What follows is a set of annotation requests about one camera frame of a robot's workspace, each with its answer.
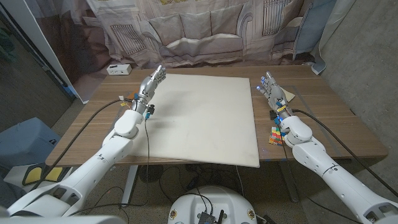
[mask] wire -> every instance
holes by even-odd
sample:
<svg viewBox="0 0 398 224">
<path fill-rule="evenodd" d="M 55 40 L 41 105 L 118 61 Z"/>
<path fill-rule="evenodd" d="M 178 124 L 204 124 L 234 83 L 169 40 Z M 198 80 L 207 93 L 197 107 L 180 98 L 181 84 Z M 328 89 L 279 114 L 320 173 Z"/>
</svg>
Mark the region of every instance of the wire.
<svg viewBox="0 0 398 224">
<path fill-rule="evenodd" d="M 176 169 L 178 170 L 178 175 L 179 175 L 179 179 L 180 179 L 181 188 L 182 188 L 183 190 L 186 190 L 185 187 L 183 186 L 182 182 L 181 182 L 181 170 L 180 170 L 179 167 L 176 167 L 176 166 L 169 167 L 169 168 L 167 168 L 166 170 L 163 171 L 162 176 L 160 176 L 160 178 L 159 178 L 159 187 L 160 187 L 160 190 L 162 191 L 162 193 L 165 195 L 165 197 L 166 197 L 171 203 L 174 203 L 173 200 L 171 199 L 171 197 L 169 197 L 169 196 L 166 194 L 166 192 L 164 191 L 164 189 L 163 189 L 163 187 L 162 187 L 162 181 L 161 181 L 161 180 L 162 180 L 162 177 L 163 177 L 163 175 L 166 173 L 166 171 L 169 170 L 169 169 L 171 169 L 171 168 L 176 168 Z M 183 194 L 183 195 L 181 195 L 181 196 L 184 196 L 184 195 L 197 195 L 197 196 L 200 196 L 201 199 L 203 200 L 203 203 L 205 204 L 206 213 L 207 213 L 207 206 L 206 206 L 206 203 L 205 203 L 205 201 L 204 201 L 203 198 L 207 199 L 207 200 L 209 201 L 210 205 L 211 205 L 210 215 L 212 215 L 212 214 L 213 214 L 213 204 L 211 203 L 211 201 L 210 201 L 207 197 L 205 197 L 204 195 L 200 194 L 198 188 L 197 188 L 197 190 L 198 190 L 198 193 L 199 193 L 199 194 L 195 194 L 195 193 L 185 193 L 185 194 Z"/>
<path fill-rule="evenodd" d="M 68 152 L 70 146 L 72 146 L 72 144 L 75 142 L 75 140 L 77 139 L 77 137 L 81 134 L 81 132 L 83 132 L 83 130 L 87 127 L 87 125 L 91 122 L 91 120 L 99 113 L 101 112 L 103 109 L 107 108 L 108 106 L 119 102 L 120 100 L 114 100 L 111 101 L 107 104 L 105 104 L 104 106 L 102 106 L 100 109 L 98 109 L 93 115 L 91 115 L 91 117 L 88 119 L 88 121 L 85 123 L 85 125 L 83 125 L 83 127 L 80 128 L 79 132 L 77 132 L 75 134 L 75 137 L 73 137 L 73 139 L 70 141 L 70 143 L 68 144 L 68 146 L 63 150 L 63 152 L 58 156 L 58 158 L 55 160 L 55 162 L 47 169 L 47 171 L 41 176 L 40 180 L 32 187 L 32 189 L 30 191 L 35 190 L 42 182 L 43 180 L 46 178 L 46 176 L 51 172 L 52 169 L 54 169 L 54 167 L 58 164 L 58 162 L 62 159 L 62 157 Z"/>
<path fill-rule="evenodd" d="M 238 166 L 236 166 L 236 172 L 238 173 L 239 181 L 241 183 L 241 188 L 242 188 L 242 196 L 244 197 L 243 184 L 242 184 L 241 176 L 239 175 Z"/>
<path fill-rule="evenodd" d="M 98 201 L 95 203 L 94 206 L 97 206 L 97 205 L 98 205 L 98 203 L 99 203 L 99 202 L 101 201 L 101 199 L 106 195 L 106 193 L 109 193 L 110 190 L 115 189 L 115 188 L 120 189 L 120 190 L 122 191 L 122 193 L 124 193 L 124 190 L 123 190 L 121 187 L 117 187 L 117 186 L 111 187 L 110 189 L 106 190 L 106 192 L 104 192 L 104 193 L 102 194 L 102 196 L 98 199 Z"/>
<path fill-rule="evenodd" d="M 169 167 L 169 168 L 167 168 L 166 170 L 163 171 L 163 174 L 162 174 L 162 175 L 160 176 L 160 178 L 159 178 L 159 187 L 160 187 L 160 190 L 162 191 L 162 193 L 166 196 L 166 198 L 167 198 L 171 203 L 174 203 L 173 200 L 166 194 L 166 192 L 164 191 L 164 189 L 163 189 L 163 187 L 162 187 L 162 177 L 163 177 L 163 175 L 166 173 L 166 171 L 168 171 L 168 170 L 171 169 L 171 168 L 176 168 L 176 169 L 178 170 L 178 176 L 180 177 L 180 185 L 181 185 L 181 188 L 182 188 L 184 191 L 186 191 L 185 187 L 183 186 L 183 184 L 182 184 L 182 182 L 181 182 L 181 170 L 180 170 L 179 167 L 176 167 L 176 166 Z"/>
<path fill-rule="evenodd" d="M 211 205 L 210 215 L 213 214 L 213 204 L 211 203 L 210 199 L 208 199 L 206 196 L 204 196 L 204 195 L 198 195 L 198 194 L 195 194 L 195 193 L 185 193 L 185 194 L 181 195 L 181 197 L 184 196 L 184 195 L 196 195 L 196 196 L 204 197 L 205 199 L 207 199 L 207 201 L 209 201 L 209 203 L 210 203 L 210 205 Z"/>
<path fill-rule="evenodd" d="M 201 200 L 202 200 L 203 203 L 205 204 L 205 212 L 207 213 L 207 205 L 206 205 L 205 199 L 203 199 L 203 196 L 200 194 L 199 188 L 197 188 L 197 190 L 198 190 L 198 194 L 200 195 Z"/>
<path fill-rule="evenodd" d="M 146 202 L 145 203 L 143 203 L 142 205 L 136 205 L 136 204 L 131 204 L 131 203 L 109 203 L 109 204 L 105 204 L 105 205 L 95 205 L 95 206 L 93 206 L 93 207 L 90 207 L 90 208 L 84 208 L 84 209 L 80 209 L 80 210 L 78 210 L 78 211 L 76 211 L 76 212 L 73 212 L 72 214 L 70 214 L 69 216 L 72 216 L 72 215 L 76 215 L 77 213 L 79 213 L 79 212 L 84 212 L 84 211 L 86 211 L 86 210 L 92 210 L 92 209 L 94 209 L 94 208 L 102 208 L 102 207 L 108 207 L 108 206 L 116 206 L 116 205 L 118 205 L 118 206 L 135 206 L 135 207 L 143 207 L 143 206 L 146 206 L 147 204 L 148 204 L 148 201 L 149 201 L 149 182 L 148 182 L 148 167 L 149 167 L 149 136 L 148 136 L 148 130 L 147 130 L 147 119 L 145 119 L 145 123 L 144 123 L 144 126 L 145 126 L 145 132 L 146 132 L 146 134 L 147 134 L 147 141 L 148 141 L 148 158 L 147 158 L 147 183 L 146 183 L 146 186 L 147 186 L 147 200 L 146 200 Z"/>
<path fill-rule="evenodd" d="M 345 215 L 343 215 L 343 214 L 340 214 L 340 213 L 338 213 L 338 212 L 336 212 L 336 211 L 333 211 L 332 209 L 329 209 L 329 208 L 324 207 L 323 205 L 320 205 L 320 204 L 317 203 L 316 201 L 312 200 L 306 193 L 304 193 L 304 191 L 301 190 L 301 188 L 297 185 L 296 180 L 295 180 L 295 178 L 294 178 L 294 176 L 293 176 L 292 168 L 290 167 L 290 162 L 289 162 L 289 160 L 288 160 L 288 158 L 287 158 L 287 153 L 286 153 L 286 148 L 285 148 L 285 142 L 284 142 L 284 141 L 282 141 L 282 146 L 283 146 L 283 148 L 284 148 L 285 157 L 286 157 L 286 162 L 287 162 L 287 167 L 289 168 L 289 172 L 290 172 L 290 174 L 291 174 L 291 176 L 292 176 L 293 184 L 296 186 L 296 189 L 297 189 L 298 191 L 300 191 L 302 194 L 304 194 L 304 196 L 305 196 L 306 198 L 308 198 L 308 199 L 309 199 L 312 203 L 314 203 L 315 205 L 318 205 L 319 207 L 321 207 L 321 208 L 323 208 L 323 209 L 325 209 L 325 210 L 328 210 L 328 211 L 331 212 L 331 213 L 334 213 L 334 214 L 339 215 L 339 216 L 341 216 L 341 217 L 343 217 L 343 218 L 346 218 L 346 219 L 348 219 L 348 220 L 351 220 L 352 222 L 362 224 L 361 222 L 358 222 L 358 221 L 356 221 L 356 220 L 353 220 L 353 219 L 351 219 L 351 218 L 348 218 L 347 216 L 345 216 Z"/>
<path fill-rule="evenodd" d="M 148 180 L 148 170 L 149 170 L 149 135 L 148 135 L 148 130 L 147 130 L 147 119 L 145 119 L 145 123 L 144 123 L 144 127 L 145 127 L 145 133 L 147 134 L 147 142 L 148 142 L 148 158 L 147 158 L 147 174 L 146 174 L 146 179 L 147 179 L 147 201 L 145 203 L 143 203 L 142 205 L 134 205 L 137 207 L 142 207 L 142 206 L 146 206 L 149 202 L 149 180 Z"/>
<path fill-rule="evenodd" d="M 257 215 L 257 214 L 256 214 L 256 217 L 259 218 L 259 219 L 261 219 L 262 221 L 265 221 L 265 222 L 267 223 L 267 220 L 266 220 L 265 218 L 262 218 L 261 216 L 259 216 L 259 215 Z"/>
<path fill-rule="evenodd" d="M 136 206 L 136 207 L 140 207 L 140 205 L 134 205 L 134 204 L 131 204 L 131 203 L 109 203 L 109 204 L 104 204 L 104 205 L 93 206 L 93 207 L 90 207 L 90 208 L 83 208 L 83 209 L 80 209 L 80 210 L 75 211 L 75 212 L 73 212 L 72 214 L 68 215 L 68 217 L 74 216 L 74 215 L 76 215 L 76 214 L 79 213 L 79 212 L 84 212 L 84 211 L 87 211 L 87 210 L 90 210 L 90 209 L 102 208 L 102 207 L 109 207 L 109 206 L 119 206 L 119 207 L 120 207 L 120 206 Z"/>
<path fill-rule="evenodd" d="M 120 208 L 120 210 L 122 210 L 124 212 L 124 214 L 126 214 L 127 224 L 130 224 L 130 218 L 129 218 L 129 215 L 127 214 L 127 212 L 123 208 Z"/>
<path fill-rule="evenodd" d="M 309 113 L 302 111 L 302 110 L 292 110 L 292 112 L 299 112 L 303 113 L 310 118 L 312 118 L 314 121 L 316 121 L 318 124 L 320 124 L 323 128 L 325 128 L 353 157 L 355 160 L 357 160 L 369 173 L 373 175 L 382 185 L 384 185 L 387 189 L 389 189 L 396 197 L 398 197 L 398 192 L 396 192 L 389 184 L 387 184 L 383 179 L 381 179 L 373 170 L 369 168 L 369 166 L 362 160 L 360 159 L 355 153 L 353 153 L 334 133 L 331 131 L 326 125 L 324 125 L 321 121 L 319 121 L 316 117 L 310 115 Z"/>
</svg>

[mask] blue object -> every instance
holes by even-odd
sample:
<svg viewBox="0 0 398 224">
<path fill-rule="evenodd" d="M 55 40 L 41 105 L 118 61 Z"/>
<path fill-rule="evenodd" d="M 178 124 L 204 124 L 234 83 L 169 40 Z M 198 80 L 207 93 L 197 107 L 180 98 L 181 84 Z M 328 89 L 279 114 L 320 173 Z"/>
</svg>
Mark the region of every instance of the blue object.
<svg viewBox="0 0 398 224">
<path fill-rule="evenodd" d="M 0 166 L 11 169 L 43 163 L 59 140 L 39 118 L 18 123 L 0 133 Z"/>
<path fill-rule="evenodd" d="M 280 124 L 279 118 L 274 119 L 275 124 Z"/>
</svg>

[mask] black connector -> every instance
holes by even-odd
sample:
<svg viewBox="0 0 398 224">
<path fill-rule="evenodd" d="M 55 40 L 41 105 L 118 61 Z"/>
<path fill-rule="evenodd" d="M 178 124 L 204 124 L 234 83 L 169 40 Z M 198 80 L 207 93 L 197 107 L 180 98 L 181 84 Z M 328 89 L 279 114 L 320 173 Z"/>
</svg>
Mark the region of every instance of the black connector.
<svg viewBox="0 0 398 224">
<path fill-rule="evenodd" d="M 278 117 L 278 115 L 276 114 L 276 112 L 273 111 L 273 110 L 270 110 L 270 111 L 269 111 L 269 119 L 270 119 L 271 121 L 273 121 L 273 120 L 275 120 L 276 117 Z"/>
<path fill-rule="evenodd" d="M 149 105 L 148 112 L 152 115 L 155 112 L 155 105 Z"/>
</svg>

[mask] white board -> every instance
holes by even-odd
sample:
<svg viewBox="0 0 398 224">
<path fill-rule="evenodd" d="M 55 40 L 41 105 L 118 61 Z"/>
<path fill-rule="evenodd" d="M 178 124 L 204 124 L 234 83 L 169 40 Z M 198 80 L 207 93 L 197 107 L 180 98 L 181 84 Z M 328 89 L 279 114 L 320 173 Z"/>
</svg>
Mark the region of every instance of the white board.
<svg viewBox="0 0 398 224">
<path fill-rule="evenodd" d="M 259 167 L 248 78 L 167 74 L 150 101 L 150 156 Z M 132 155 L 147 156 L 144 122 Z"/>
</svg>

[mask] wooden table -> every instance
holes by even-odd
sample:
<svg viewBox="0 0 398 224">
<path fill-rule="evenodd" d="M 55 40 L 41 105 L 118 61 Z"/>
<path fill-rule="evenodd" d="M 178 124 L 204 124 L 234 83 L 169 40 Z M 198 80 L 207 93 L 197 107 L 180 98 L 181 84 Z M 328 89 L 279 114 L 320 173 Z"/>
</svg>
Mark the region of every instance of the wooden table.
<svg viewBox="0 0 398 224">
<path fill-rule="evenodd" d="M 261 76 L 267 70 L 271 72 L 280 86 L 296 95 L 289 103 L 291 108 L 314 114 L 357 156 L 382 157 L 387 155 L 386 148 L 375 135 L 350 111 L 348 106 L 320 77 L 313 74 L 309 66 L 173 68 L 167 69 L 167 73 L 250 78 L 260 160 L 281 161 L 285 159 L 283 148 L 268 143 L 271 127 L 275 126 L 273 121 L 269 119 L 270 108 L 265 97 L 256 90 L 256 87 L 260 84 Z M 127 93 L 138 89 L 141 81 L 153 71 L 153 69 L 135 70 L 127 76 L 106 77 L 90 99 L 90 102 L 83 108 L 48 156 L 46 163 L 52 164 L 55 161 L 78 130 L 97 109 L 112 100 L 118 99 L 119 95 L 127 95 Z M 120 104 L 115 103 L 100 112 L 80 134 L 58 164 L 60 166 L 79 166 L 94 155 L 101 147 L 102 141 L 111 128 L 120 108 Z M 312 128 L 313 135 L 324 144 L 327 153 L 331 157 L 351 157 L 316 122 L 303 114 L 298 114 L 298 116 Z M 293 159 L 291 150 L 288 150 L 288 158 Z M 146 164 L 146 162 L 146 157 L 128 156 L 117 162 L 117 164 L 139 165 Z M 150 164 L 191 163 L 190 161 L 161 158 L 150 158 L 149 162 Z"/>
</svg>

